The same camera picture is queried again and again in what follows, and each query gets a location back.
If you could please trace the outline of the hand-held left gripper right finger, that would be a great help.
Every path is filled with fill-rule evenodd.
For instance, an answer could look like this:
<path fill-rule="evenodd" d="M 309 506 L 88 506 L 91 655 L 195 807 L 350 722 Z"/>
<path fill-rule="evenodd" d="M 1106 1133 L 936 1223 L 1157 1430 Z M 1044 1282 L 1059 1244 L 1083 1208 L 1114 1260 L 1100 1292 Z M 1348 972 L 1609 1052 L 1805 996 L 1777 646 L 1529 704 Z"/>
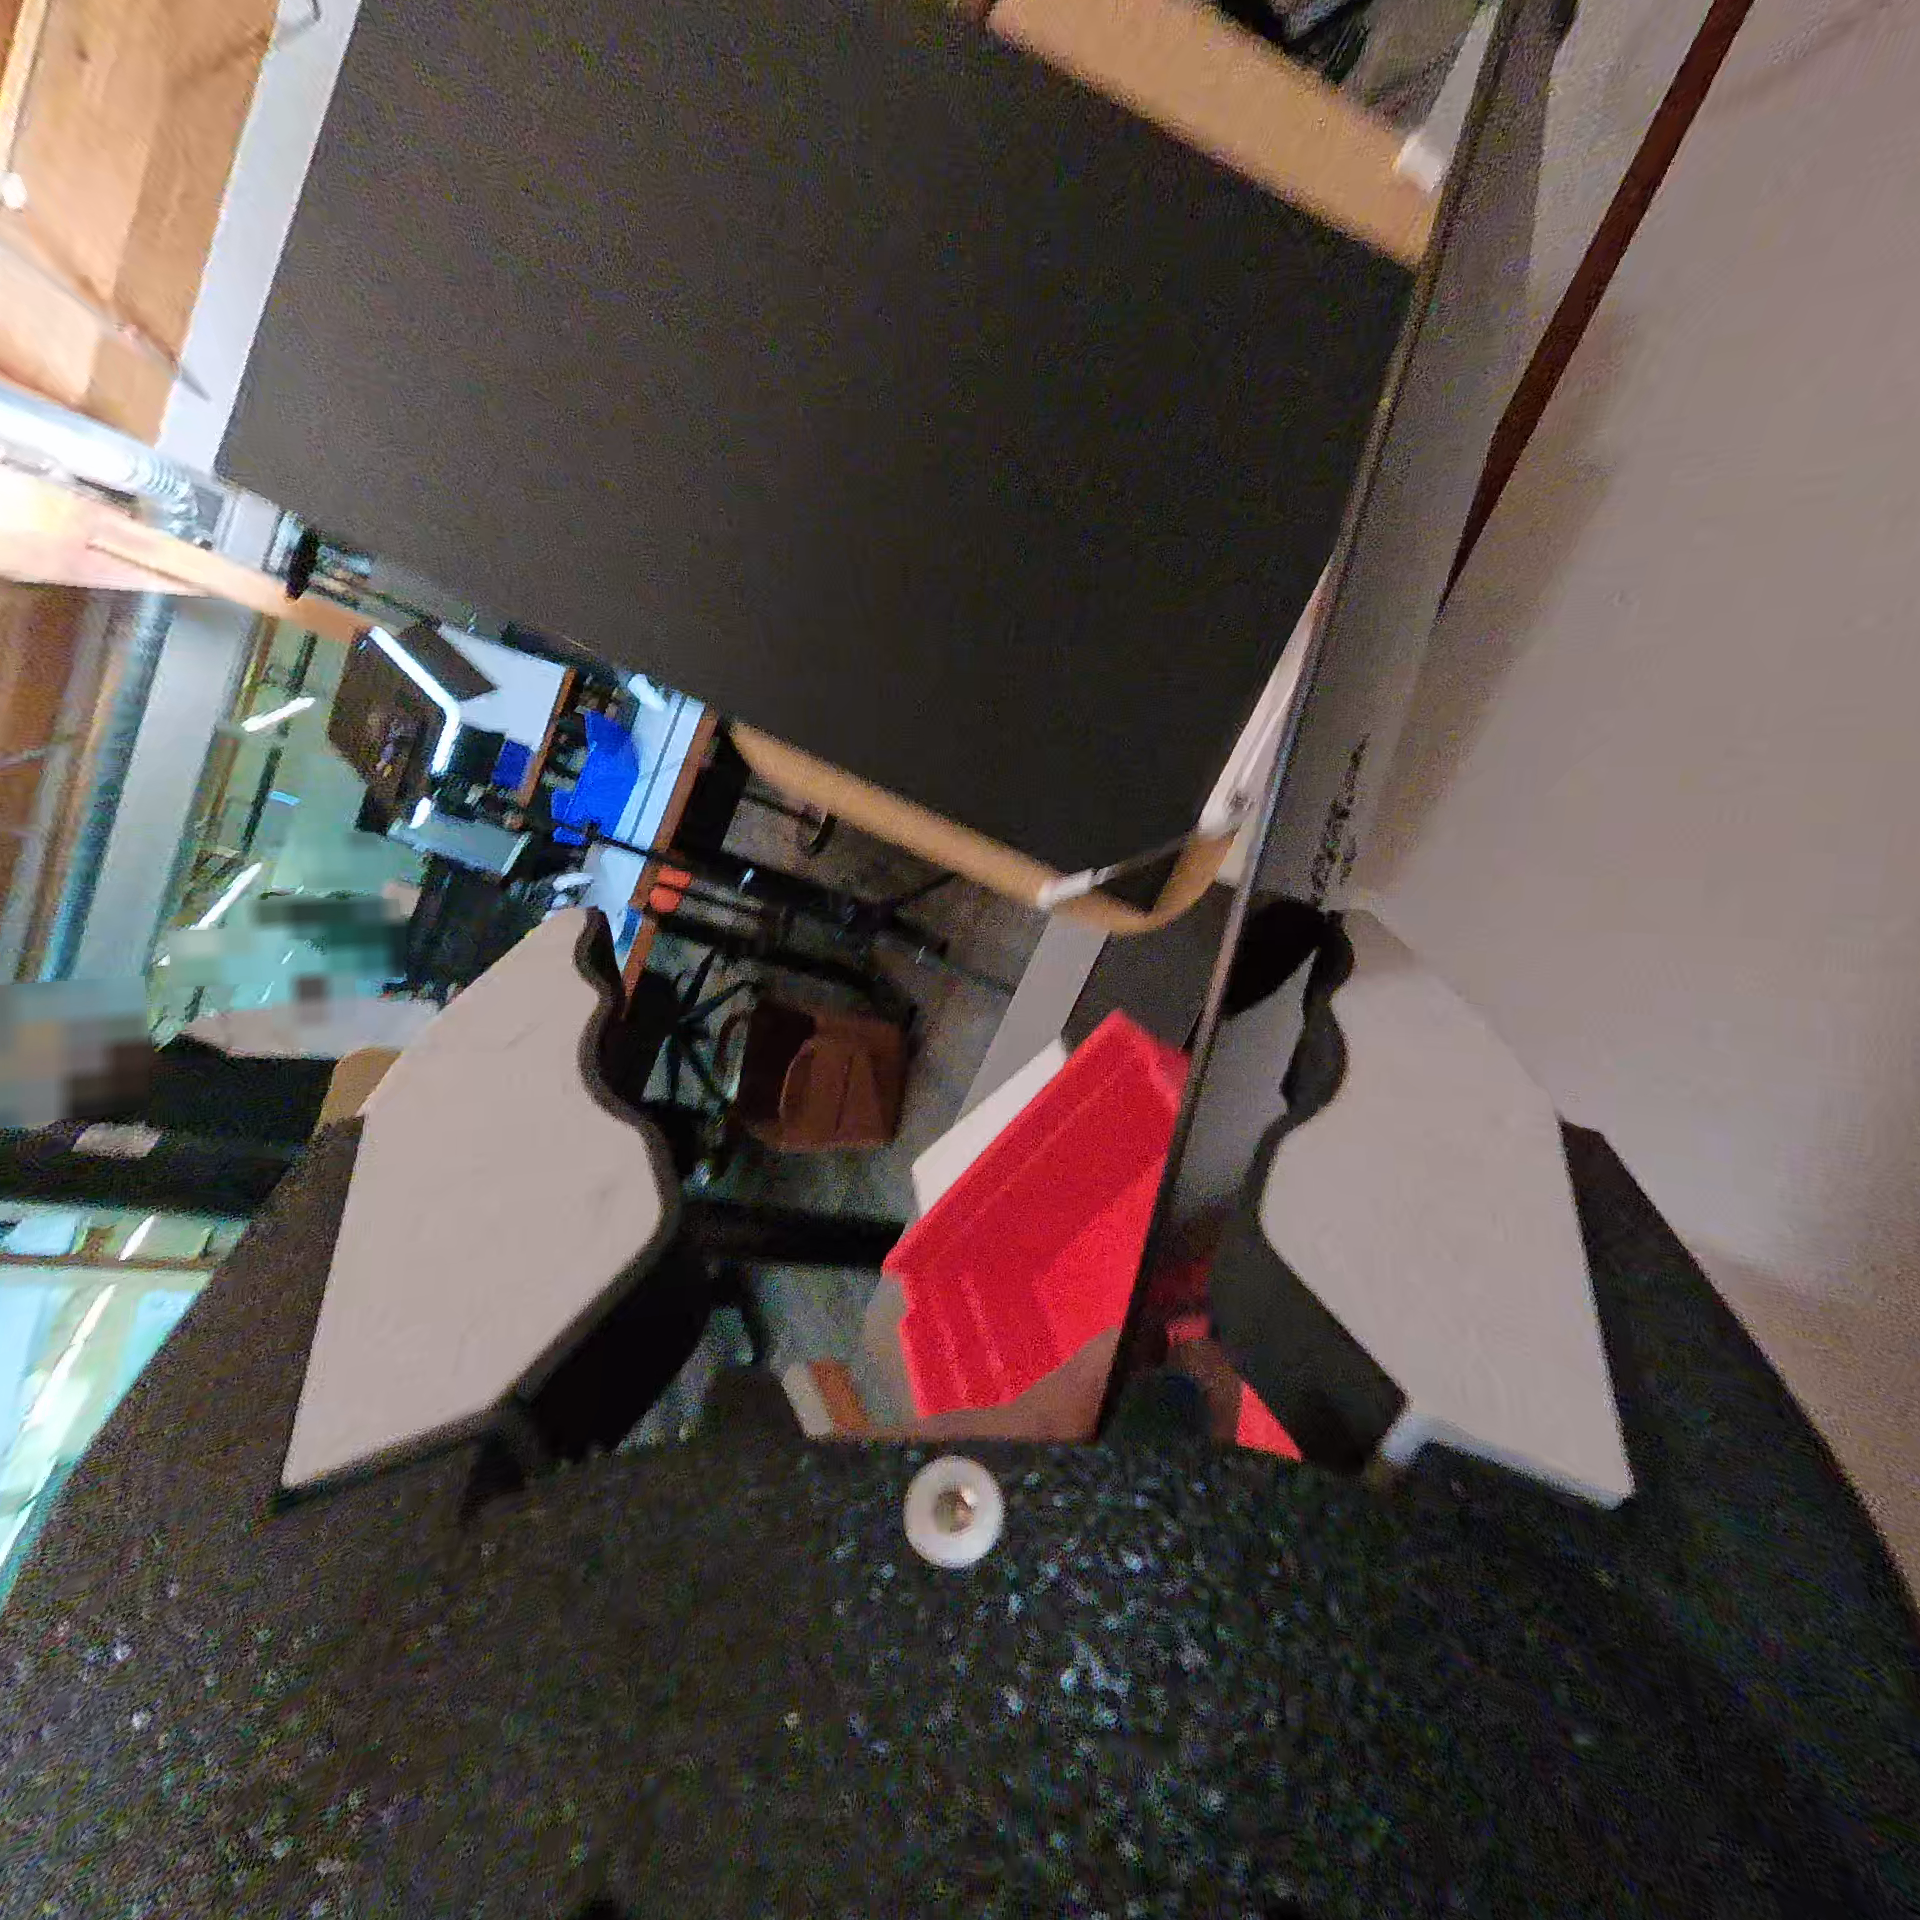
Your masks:
<path fill-rule="evenodd" d="M 1306 1463 L 1451 1450 L 1633 1499 L 1555 1105 L 1379 917 L 1255 907 L 1210 1032 L 1209 1223 L 1210 1336 Z"/>

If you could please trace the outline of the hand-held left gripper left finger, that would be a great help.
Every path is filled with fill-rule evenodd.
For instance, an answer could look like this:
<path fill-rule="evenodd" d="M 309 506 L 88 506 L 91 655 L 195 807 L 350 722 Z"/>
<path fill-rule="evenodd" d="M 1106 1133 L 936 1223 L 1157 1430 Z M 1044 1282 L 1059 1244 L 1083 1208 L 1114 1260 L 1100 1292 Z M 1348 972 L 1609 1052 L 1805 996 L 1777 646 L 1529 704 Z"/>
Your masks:
<path fill-rule="evenodd" d="M 307 1499 L 456 1443 L 612 1454 L 701 1338 L 668 1143 L 619 1094 L 611 924 L 546 917 L 369 1094 L 281 1463 Z"/>

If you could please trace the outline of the red plastic bin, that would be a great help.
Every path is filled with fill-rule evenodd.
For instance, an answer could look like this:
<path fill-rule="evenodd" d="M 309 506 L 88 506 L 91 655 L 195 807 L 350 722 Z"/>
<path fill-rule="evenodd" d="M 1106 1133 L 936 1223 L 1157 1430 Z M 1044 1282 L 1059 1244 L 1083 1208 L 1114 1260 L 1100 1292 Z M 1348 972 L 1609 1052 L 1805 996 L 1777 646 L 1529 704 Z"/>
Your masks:
<path fill-rule="evenodd" d="M 888 1250 L 919 1420 L 1015 1403 L 1125 1320 L 1188 1056 L 1111 1013 Z"/>

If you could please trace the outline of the black glossy panel device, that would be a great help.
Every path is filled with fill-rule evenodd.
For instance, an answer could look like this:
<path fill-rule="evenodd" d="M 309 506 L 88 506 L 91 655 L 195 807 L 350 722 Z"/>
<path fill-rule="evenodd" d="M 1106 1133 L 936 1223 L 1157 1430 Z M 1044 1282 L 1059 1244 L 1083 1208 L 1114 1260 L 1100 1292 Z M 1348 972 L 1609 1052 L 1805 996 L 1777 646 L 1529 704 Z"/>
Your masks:
<path fill-rule="evenodd" d="M 1106 942 L 1063 1018 L 1123 1013 L 1188 1052 L 1188 1091 L 1116 1338 L 1097 1338 L 1048 1385 L 1075 1388 L 1072 1439 L 1116 1435 L 1140 1379 L 1176 1388 L 1176 1430 L 1232 1435 L 1247 1385 L 1217 1331 L 1217 1292 L 1279 1363 L 1279 1426 L 1321 1467 L 1355 1471 L 1403 1414 L 1374 1352 L 1269 1247 L 1257 1205 L 1282 1141 L 1352 1085 L 1338 992 L 1355 972 L 1346 889 L 1379 813 L 1447 579 L 1500 425 L 1500 374 L 1526 306 L 1547 92 L 1577 4 L 1500 4 L 1442 173 L 1435 234 L 1415 278 L 1324 609 L 1304 644 L 1272 764 L 1250 817 L 1233 901 L 1209 972 L 1199 948 L 1149 933 L 1136 956 Z"/>

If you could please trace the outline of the person's left hand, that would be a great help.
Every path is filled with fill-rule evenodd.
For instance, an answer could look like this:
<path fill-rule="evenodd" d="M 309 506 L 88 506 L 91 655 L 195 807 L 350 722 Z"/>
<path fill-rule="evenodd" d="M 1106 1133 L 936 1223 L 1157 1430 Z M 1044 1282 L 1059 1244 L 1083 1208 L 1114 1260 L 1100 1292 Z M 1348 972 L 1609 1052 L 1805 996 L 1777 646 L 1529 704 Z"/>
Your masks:
<path fill-rule="evenodd" d="M 949 1414 L 884 1420 L 873 1414 L 842 1363 L 793 1363 L 781 1370 L 781 1390 L 816 1443 L 1021 1443 L 1083 1448 L 1097 1438 L 1100 1403 L 1114 1376 L 1116 1336 L 1090 1338 L 1078 1355 L 1048 1370 L 1006 1403 Z"/>

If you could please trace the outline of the black tripod stand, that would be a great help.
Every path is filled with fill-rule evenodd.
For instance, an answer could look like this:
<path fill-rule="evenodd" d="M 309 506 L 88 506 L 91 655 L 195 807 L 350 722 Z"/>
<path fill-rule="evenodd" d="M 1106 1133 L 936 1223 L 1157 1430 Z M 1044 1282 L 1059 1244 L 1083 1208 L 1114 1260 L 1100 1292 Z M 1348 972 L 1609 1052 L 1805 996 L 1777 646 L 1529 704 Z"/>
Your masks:
<path fill-rule="evenodd" d="M 837 989 L 852 996 L 862 1013 L 906 1032 L 919 1017 L 911 992 L 881 971 L 888 954 L 923 972 L 981 984 L 986 989 L 999 985 L 992 976 L 961 962 L 947 933 L 913 917 L 919 901 L 954 883 L 949 871 L 936 871 L 899 895 L 862 895 L 728 850 L 668 850 L 663 861 L 651 864 L 644 901 L 658 864 L 693 874 L 693 889 L 671 917 L 656 920 L 644 910 L 658 933 L 701 945 L 739 966 Z"/>

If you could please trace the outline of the blue storage bin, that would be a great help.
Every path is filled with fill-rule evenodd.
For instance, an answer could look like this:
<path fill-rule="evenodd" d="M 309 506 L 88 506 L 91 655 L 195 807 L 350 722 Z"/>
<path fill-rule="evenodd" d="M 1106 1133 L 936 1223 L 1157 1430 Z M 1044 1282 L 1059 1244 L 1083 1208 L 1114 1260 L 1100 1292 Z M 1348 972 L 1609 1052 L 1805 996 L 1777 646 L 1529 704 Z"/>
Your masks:
<path fill-rule="evenodd" d="M 630 728 L 601 710 L 587 710 L 578 722 L 578 766 L 549 798 L 553 839 L 560 846 L 611 839 L 640 787 L 640 755 Z"/>

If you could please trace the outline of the black board wooden rim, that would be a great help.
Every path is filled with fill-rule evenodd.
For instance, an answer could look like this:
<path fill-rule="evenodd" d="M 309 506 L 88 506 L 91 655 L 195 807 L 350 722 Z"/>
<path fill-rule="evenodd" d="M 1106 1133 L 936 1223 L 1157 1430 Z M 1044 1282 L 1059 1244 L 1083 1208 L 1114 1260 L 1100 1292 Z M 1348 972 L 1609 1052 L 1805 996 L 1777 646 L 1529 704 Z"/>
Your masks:
<path fill-rule="evenodd" d="M 1432 240 L 1415 137 L 1206 4 L 359 4 L 216 469 L 1145 930 Z"/>

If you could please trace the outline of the silver ventilation duct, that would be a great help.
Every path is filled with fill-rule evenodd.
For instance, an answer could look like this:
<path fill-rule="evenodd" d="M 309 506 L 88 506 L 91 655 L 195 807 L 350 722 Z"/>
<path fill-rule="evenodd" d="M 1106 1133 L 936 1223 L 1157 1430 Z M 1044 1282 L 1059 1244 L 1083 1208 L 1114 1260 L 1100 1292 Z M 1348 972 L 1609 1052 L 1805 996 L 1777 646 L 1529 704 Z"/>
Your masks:
<path fill-rule="evenodd" d="M 4 380 L 4 542 L 68 531 L 75 511 L 107 502 L 213 552 L 225 494 L 132 434 Z"/>

